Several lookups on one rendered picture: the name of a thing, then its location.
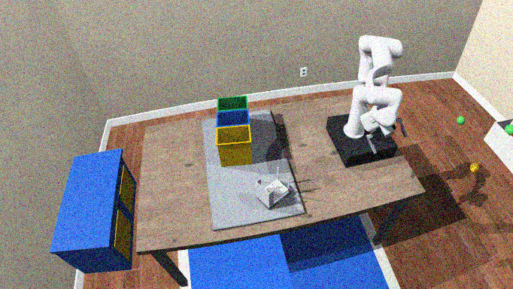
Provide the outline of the yellow recycle bin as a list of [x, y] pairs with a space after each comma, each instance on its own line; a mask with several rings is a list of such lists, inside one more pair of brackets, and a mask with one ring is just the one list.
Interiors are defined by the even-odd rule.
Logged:
[[250, 125], [218, 127], [216, 146], [221, 166], [252, 164], [250, 143]]

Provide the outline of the green bin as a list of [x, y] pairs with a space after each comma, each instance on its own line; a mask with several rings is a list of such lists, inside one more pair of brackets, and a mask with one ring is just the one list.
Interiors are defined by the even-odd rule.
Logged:
[[[247, 104], [247, 96], [231, 96], [231, 97], [223, 97], [217, 98], [217, 112], [218, 105], [220, 103], [220, 111], [234, 111], [234, 110], [243, 110], [248, 109]], [[236, 109], [238, 108], [238, 109]], [[231, 109], [231, 110], [227, 110]]]

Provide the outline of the blue open bin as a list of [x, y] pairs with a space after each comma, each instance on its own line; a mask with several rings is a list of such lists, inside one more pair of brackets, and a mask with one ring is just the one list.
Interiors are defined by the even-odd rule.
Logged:
[[[219, 119], [218, 119], [219, 115]], [[237, 124], [237, 125], [236, 125]], [[248, 109], [217, 112], [217, 128], [250, 125]]]

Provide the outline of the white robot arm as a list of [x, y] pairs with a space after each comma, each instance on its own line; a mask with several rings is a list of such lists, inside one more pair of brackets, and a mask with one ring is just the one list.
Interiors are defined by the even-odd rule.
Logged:
[[387, 138], [394, 134], [396, 115], [402, 102], [402, 91], [387, 87], [389, 73], [393, 70], [392, 57], [399, 59], [403, 55], [402, 42], [393, 38], [364, 35], [359, 39], [359, 49], [358, 80], [365, 86], [354, 88], [351, 112], [344, 132], [350, 138], [363, 137], [365, 131], [360, 117], [368, 112], [366, 104], [370, 104], [376, 105], [372, 108], [371, 116]]

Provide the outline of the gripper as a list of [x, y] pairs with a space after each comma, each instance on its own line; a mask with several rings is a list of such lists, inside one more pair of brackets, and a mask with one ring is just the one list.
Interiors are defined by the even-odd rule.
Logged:
[[[372, 110], [371, 110], [371, 111], [372, 111]], [[378, 123], [377, 123], [375, 120], [373, 120], [373, 119], [372, 119], [371, 111], [369, 111], [369, 112], [367, 112], [367, 113], [363, 114], [363, 115], [360, 117], [360, 120], [361, 120], [361, 122], [362, 122], [362, 125], [363, 125], [364, 129], [365, 129], [367, 132], [369, 132], [369, 133], [370, 133], [369, 135], [366, 135], [366, 136], [367, 136], [367, 139], [368, 139], [368, 141], [369, 141], [369, 144], [370, 144], [370, 146], [371, 146], [371, 148], [372, 148], [373, 153], [374, 153], [374, 154], [376, 154], [376, 153], [377, 153], [377, 151], [375, 150], [374, 145], [371, 143], [370, 138], [372, 138], [372, 137], [373, 137], [373, 136], [372, 136], [372, 133], [373, 133], [374, 131], [376, 131], [376, 129], [377, 129], [378, 127], [380, 127], [380, 126], [378, 125]], [[403, 136], [404, 136], [404, 137], [407, 137], [407, 134], [406, 134], [405, 128], [404, 128], [404, 126], [403, 126], [403, 124], [402, 124], [402, 118], [401, 118], [401, 117], [399, 117], [399, 118], [397, 119], [397, 117], [398, 117], [398, 116], [399, 116], [399, 112], [397, 112], [397, 115], [396, 115], [396, 122], [397, 122], [397, 123], [400, 123], [400, 125], [401, 125], [401, 127], [402, 127], [402, 128], [401, 128], [401, 130], [402, 130], [402, 134], [403, 134]]]

